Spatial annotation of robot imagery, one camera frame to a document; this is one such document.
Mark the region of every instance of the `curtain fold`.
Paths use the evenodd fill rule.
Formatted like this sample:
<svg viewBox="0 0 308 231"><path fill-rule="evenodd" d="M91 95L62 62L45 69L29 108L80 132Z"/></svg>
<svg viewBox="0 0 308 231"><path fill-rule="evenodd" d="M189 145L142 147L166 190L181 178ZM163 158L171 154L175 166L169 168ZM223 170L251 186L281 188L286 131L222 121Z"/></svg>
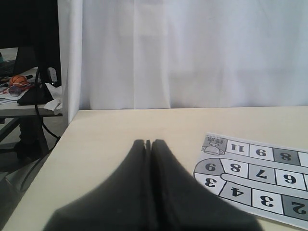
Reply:
<svg viewBox="0 0 308 231"><path fill-rule="evenodd" d="M58 2L64 107L308 105L306 0Z"/></svg>

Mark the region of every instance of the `floor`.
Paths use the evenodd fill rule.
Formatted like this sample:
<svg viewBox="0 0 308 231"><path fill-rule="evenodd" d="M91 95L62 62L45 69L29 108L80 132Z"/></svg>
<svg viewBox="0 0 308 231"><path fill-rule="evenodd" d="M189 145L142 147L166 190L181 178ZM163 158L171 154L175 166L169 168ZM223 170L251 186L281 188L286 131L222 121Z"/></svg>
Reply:
<svg viewBox="0 0 308 231"><path fill-rule="evenodd" d="M46 126L56 135L61 136L65 130L63 118L62 117L47 117L44 118ZM55 138L49 133L45 132L45 137L49 148L52 148L55 142ZM11 148L16 142L19 141L19 127L17 127L11 134L9 134L1 143L0 148ZM22 169L29 169L34 165L30 160L19 161L16 158L16 153L4 153L0 154L0 172L14 172L22 167ZM27 180L27 184L30 184L33 178L36 176L37 171L33 171ZM14 182L22 181L25 174L20 170L21 174L16 174L14 176ZM0 230L3 228L11 213L14 211L18 202L22 198L24 192L19 192L14 190L10 184L5 180L0 180Z"/></svg>

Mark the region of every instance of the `printed number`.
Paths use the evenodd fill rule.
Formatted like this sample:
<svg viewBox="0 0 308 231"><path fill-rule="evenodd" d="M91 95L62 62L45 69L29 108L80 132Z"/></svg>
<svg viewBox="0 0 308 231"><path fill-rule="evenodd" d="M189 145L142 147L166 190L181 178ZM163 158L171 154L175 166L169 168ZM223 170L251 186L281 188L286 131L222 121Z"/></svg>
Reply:
<svg viewBox="0 0 308 231"><path fill-rule="evenodd" d="M240 171L240 168L241 168L240 165L238 165L238 164L230 164L230 166L232 167L231 170L233 172L239 172Z"/></svg>
<svg viewBox="0 0 308 231"><path fill-rule="evenodd" d="M305 207L304 204L301 204L301 203L297 203L297 202L293 202L293 201L292 201L292 205L295 205L295 207L293 208L294 212L296 212L296 213L298 213L298 214L306 214L306 213L307 213L305 210L299 211L302 207Z"/></svg>
<svg viewBox="0 0 308 231"><path fill-rule="evenodd" d="M216 169L215 167L216 167L216 165L214 165L214 164L207 164L205 166L206 170L209 170L209 171L215 171L215 169Z"/></svg>
<svg viewBox="0 0 308 231"><path fill-rule="evenodd" d="M291 160L291 155L288 153L280 153L282 160Z"/></svg>
<svg viewBox="0 0 308 231"><path fill-rule="evenodd" d="M244 194L243 192L239 191L239 189L237 188L232 188L232 196L240 196L242 194Z"/></svg>
<svg viewBox="0 0 308 231"><path fill-rule="evenodd" d="M261 169L261 170L259 171L259 173L256 174L256 176L257 176L257 177L260 177L260 178L263 178L263 179L267 179L267 178L268 178L267 176L262 176L262 174L263 174L264 172L265 172L265 171Z"/></svg>
<svg viewBox="0 0 308 231"><path fill-rule="evenodd" d="M291 175L284 175L285 182L290 183L290 184L295 184L296 183L296 178Z"/></svg>
<svg viewBox="0 0 308 231"><path fill-rule="evenodd" d="M214 183L217 182L217 180L212 179L212 178L206 178L205 181L206 181L205 185L206 185L207 187L210 187L210 188L214 188L214 187L215 187L215 184L214 184Z"/></svg>
<svg viewBox="0 0 308 231"><path fill-rule="evenodd" d="M267 207L273 207L274 205L270 202L273 201L273 198L269 196L260 196L262 205L265 205Z"/></svg>
<svg viewBox="0 0 308 231"><path fill-rule="evenodd" d="M257 155L259 156L266 156L265 150L263 149L258 149L256 150Z"/></svg>

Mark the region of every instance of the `basketball toy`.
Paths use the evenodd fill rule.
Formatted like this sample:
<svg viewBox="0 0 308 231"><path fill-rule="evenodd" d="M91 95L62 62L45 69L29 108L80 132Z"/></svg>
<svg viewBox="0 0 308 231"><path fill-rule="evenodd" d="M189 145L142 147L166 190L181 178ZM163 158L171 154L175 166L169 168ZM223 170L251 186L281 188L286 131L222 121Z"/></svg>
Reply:
<svg viewBox="0 0 308 231"><path fill-rule="evenodd" d="M11 86L17 86L19 88L22 88L28 84L27 78L25 76L16 75L10 78L9 81L9 87Z"/></svg>

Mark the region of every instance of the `number 4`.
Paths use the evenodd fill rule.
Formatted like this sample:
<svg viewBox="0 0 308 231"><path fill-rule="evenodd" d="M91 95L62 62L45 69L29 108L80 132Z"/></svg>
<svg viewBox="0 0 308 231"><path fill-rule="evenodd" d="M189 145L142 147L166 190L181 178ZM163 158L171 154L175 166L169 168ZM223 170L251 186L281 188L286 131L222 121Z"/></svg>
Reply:
<svg viewBox="0 0 308 231"><path fill-rule="evenodd" d="M239 189L237 188L232 188L232 196L240 196L242 194L244 194L243 192L239 191Z"/></svg>

